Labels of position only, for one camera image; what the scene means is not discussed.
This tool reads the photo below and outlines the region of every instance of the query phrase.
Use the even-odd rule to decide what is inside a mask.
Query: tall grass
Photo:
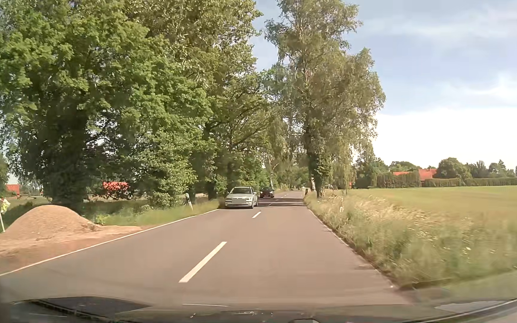
[[[309,194],[305,202],[329,228],[401,285],[462,281],[517,269],[515,214],[428,213],[372,195],[341,194],[323,201]]]

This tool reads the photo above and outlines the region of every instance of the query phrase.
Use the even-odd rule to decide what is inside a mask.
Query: bare soil
[[[38,206],[0,233],[0,274],[141,230],[99,226],[62,206]]]

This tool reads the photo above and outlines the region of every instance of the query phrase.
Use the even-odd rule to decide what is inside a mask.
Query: white car
[[[248,206],[252,209],[255,206],[259,206],[259,199],[252,187],[233,187],[229,194],[226,195],[225,206],[227,208],[229,206]]]

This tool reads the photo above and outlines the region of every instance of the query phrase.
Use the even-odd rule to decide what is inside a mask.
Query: treeline
[[[517,185],[517,167],[516,171],[506,169],[502,160],[486,167],[481,160],[462,164],[456,158],[447,158],[440,161],[433,178],[424,179],[420,179],[422,168],[407,161],[393,161],[388,166],[380,158],[371,157],[369,162],[360,158],[353,169],[357,188]],[[407,173],[395,175],[394,172]]]
[[[236,185],[322,195],[329,175],[346,182],[385,99],[369,50],[346,51],[357,6],[278,5],[264,37],[279,62],[257,71],[252,0],[0,0],[10,172],[72,208],[105,181],[161,207]]]

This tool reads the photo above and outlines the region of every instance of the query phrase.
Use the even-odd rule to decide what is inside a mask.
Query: hedge
[[[363,176],[359,177],[355,181],[355,188],[370,188],[376,187],[376,177]]]
[[[429,178],[424,180],[423,187],[453,187],[461,186],[462,180],[459,178]]]
[[[420,187],[420,174],[417,171],[394,175],[383,173],[376,177],[376,187],[380,188],[402,188]]]
[[[500,177],[500,178],[468,178],[467,186],[506,186],[517,185],[517,177]]]

